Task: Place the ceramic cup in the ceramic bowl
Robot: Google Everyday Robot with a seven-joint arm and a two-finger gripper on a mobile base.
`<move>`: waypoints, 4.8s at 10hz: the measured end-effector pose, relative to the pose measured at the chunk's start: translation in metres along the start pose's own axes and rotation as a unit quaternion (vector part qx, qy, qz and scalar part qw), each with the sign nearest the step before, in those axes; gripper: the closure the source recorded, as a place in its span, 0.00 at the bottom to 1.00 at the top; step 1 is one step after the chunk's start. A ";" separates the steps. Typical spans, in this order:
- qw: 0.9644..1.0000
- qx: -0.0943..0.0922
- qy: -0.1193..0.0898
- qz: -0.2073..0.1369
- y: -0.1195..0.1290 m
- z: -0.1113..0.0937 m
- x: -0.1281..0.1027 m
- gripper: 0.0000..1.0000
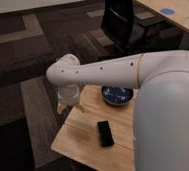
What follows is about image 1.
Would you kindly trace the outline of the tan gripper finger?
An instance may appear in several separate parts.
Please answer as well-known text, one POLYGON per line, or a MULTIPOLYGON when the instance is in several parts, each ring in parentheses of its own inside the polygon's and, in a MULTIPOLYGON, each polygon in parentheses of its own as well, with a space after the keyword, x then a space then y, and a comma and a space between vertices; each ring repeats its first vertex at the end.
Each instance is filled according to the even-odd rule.
POLYGON ((58 103, 58 106, 57 106, 57 113, 58 113, 58 114, 61 114, 62 111, 63 111, 63 104, 58 103))
POLYGON ((85 113, 84 107, 80 104, 76 104, 75 107, 80 110, 82 113, 85 113))

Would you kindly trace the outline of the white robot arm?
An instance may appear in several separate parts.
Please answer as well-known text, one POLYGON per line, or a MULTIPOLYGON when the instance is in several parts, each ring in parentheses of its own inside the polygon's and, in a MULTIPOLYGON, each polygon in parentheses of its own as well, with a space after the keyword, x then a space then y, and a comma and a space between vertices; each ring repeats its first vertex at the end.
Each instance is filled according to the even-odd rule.
POLYGON ((58 99, 74 100, 82 85, 137 89, 133 120, 136 171, 189 171, 189 51, 128 55, 80 64, 66 54, 49 66, 58 99))

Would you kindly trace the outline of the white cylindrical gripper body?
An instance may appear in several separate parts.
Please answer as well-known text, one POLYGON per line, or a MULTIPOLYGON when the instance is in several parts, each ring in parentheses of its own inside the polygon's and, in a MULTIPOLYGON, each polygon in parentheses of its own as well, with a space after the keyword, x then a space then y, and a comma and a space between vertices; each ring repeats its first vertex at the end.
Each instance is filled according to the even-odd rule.
POLYGON ((73 106, 79 102, 80 89, 78 85, 69 85, 58 88, 58 101, 73 106))

